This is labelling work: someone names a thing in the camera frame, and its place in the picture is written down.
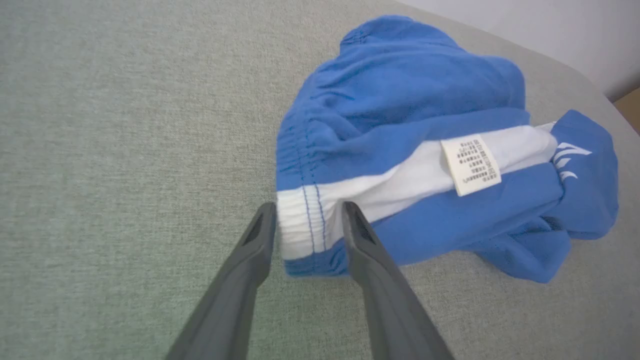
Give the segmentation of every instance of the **blue stitching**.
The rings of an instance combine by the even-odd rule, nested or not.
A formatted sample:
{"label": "blue stitching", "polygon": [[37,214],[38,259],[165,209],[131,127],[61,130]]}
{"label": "blue stitching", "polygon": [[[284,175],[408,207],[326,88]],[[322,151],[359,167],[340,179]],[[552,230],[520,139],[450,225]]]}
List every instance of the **blue stitching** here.
{"label": "blue stitching", "polygon": [[322,218],[322,248],[323,248],[323,251],[326,251],[326,222],[324,221],[324,211],[322,210],[322,202],[320,202],[320,189],[318,189],[318,185],[316,184],[316,178],[314,177],[313,172],[311,173],[311,178],[314,180],[316,194],[318,195],[318,205],[320,205],[320,217]]}
{"label": "blue stitching", "polygon": [[[308,136],[306,131],[305,131],[305,138],[307,138],[307,143],[308,143]],[[297,146],[296,146],[296,152],[298,153],[298,164],[300,165],[300,180],[302,180],[302,193],[305,196],[305,206],[307,207],[307,221],[309,223],[309,233],[311,234],[311,256],[313,256],[316,253],[316,242],[314,241],[314,231],[313,231],[313,228],[311,227],[311,212],[309,211],[307,191],[305,190],[305,173],[304,173],[304,170],[302,169],[302,156],[300,155],[300,148]]]}

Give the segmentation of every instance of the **white wall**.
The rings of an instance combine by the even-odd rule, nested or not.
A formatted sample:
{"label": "white wall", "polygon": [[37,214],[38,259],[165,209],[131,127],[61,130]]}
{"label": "white wall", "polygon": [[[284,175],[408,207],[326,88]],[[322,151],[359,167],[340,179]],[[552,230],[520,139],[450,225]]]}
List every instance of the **white wall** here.
{"label": "white wall", "polygon": [[398,0],[555,58],[615,99],[640,85],[640,0]]}

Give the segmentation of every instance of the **white logo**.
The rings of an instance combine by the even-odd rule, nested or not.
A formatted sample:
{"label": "white logo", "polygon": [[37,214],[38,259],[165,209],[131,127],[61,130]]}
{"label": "white logo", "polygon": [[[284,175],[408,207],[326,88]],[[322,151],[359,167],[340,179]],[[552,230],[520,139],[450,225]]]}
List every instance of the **white logo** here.
{"label": "white logo", "polygon": [[[571,158],[563,158],[563,159],[561,159],[565,155],[569,155],[569,154],[589,155],[589,154],[591,154],[591,151],[589,151],[589,150],[585,150],[582,147],[577,147],[575,145],[571,145],[570,143],[566,143],[566,142],[563,142],[560,145],[558,145],[558,147],[556,149],[566,149],[566,150],[558,151],[556,153],[556,155],[554,156],[554,165],[556,166],[556,168],[561,168],[561,167],[565,166],[571,160]],[[573,172],[560,171],[560,180],[564,181],[567,177],[575,177],[576,179],[578,178],[578,176],[576,174],[574,174]]]}

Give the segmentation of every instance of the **wrinkled fabric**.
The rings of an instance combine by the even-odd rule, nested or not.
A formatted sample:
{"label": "wrinkled fabric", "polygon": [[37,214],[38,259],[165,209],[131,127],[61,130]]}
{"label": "wrinkled fabric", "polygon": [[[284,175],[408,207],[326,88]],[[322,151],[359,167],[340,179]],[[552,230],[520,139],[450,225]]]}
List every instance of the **wrinkled fabric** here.
{"label": "wrinkled fabric", "polygon": [[[295,216],[308,223],[308,239],[296,241],[313,242],[311,254],[285,259],[287,272],[347,272],[343,240],[318,245],[327,244],[330,231],[323,184],[385,173],[425,141],[526,125],[524,77],[510,61],[470,54],[406,17],[350,31],[338,57],[306,80],[278,134],[277,191],[301,189]],[[549,282],[570,238],[603,236],[618,212],[617,159],[607,131],[569,111],[551,135],[558,149],[548,162],[503,174],[500,184],[464,197],[455,190],[427,196],[373,222],[376,234],[399,265],[468,250],[511,276]],[[284,206],[279,198],[281,217]]]}

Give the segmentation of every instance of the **white stripe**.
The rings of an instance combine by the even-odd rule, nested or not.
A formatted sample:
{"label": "white stripe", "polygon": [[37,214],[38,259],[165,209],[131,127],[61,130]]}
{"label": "white stripe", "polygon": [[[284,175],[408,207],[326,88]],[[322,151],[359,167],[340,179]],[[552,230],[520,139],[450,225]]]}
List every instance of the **white stripe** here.
{"label": "white stripe", "polygon": [[569,149],[568,150],[559,151],[554,156],[554,162],[557,162],[557,160],[559,158],[561,158],[562,156],[565,156],[565,155],[571,155],[571,154],[589,155],[589,154],[591,154],[591,151],[589,151],[587,149],[583,149],[582,147],[577,147],[575,145],[571,145],[570,143],[563,142],[560,145],[558,145],[558,149],[566,149],[566,148],[569,148]]}
{"label": "white stripe", "polygon": [[[556,139],[548,131],[531,126],[481,135],[495,156],[501,174],[548,162],[557,146]],[[380,175],[318,184],[317,190],[314,185],[306,185],[280,191],[277,196],[282,257],[303,258],[335,244],[343,236],[338,211],[342,201],[356,202],[373,222],[398,213],[425,197],[453,188],[440,141],[436,140],[422,142],[406,160]]]}
{"label": "white stripe", "polygon": [[567,177],[575,177],[576,179],[578,178],[575,172],[570,172],[570,171],[560,172],[560,180],[564,181]]}
{"label": "white stripe", "polygon": [[564,159],[558,160],[556,163],[556,168],[561,168],[565,166],[569,162],[569,160],[571,160],[571,158],[564,158]]}

